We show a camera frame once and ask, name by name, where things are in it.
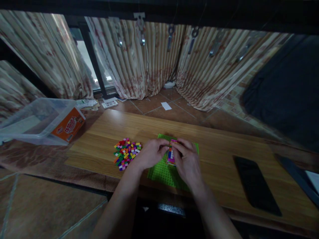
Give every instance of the black cloth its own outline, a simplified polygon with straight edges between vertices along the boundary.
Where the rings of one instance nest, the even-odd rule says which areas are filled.
[[[319,37],[293,36],[242,100],[249,114],[319,152]]]

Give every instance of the person's left hand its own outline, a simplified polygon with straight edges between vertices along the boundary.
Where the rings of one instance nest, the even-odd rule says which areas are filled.
[[[169,149],[166,145],[169,145],[166,139],[150,139],[132,163],[141,170],[153,167]]]

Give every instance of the window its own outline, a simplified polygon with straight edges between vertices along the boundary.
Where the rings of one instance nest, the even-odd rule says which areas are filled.
[[[104,64],[84,18],[66,16],[66,21],[83,59],[93,93],[102,93],[105,99],[114,97],[117,92],[112,77],[103,66]]]

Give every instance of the smartphone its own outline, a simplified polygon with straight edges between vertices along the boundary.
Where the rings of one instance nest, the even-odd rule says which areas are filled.
[[[249,203],[254,208],[282,216],[258,164],[237,156],[234,156],[234,161]]]

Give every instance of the person's right hand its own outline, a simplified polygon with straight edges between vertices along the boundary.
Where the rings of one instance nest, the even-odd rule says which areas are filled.
[[[181,144],[171,142],[176,168],[180,177],[193,191],[203,183],[196,146],[185,139],[178,138],[177,141]]]

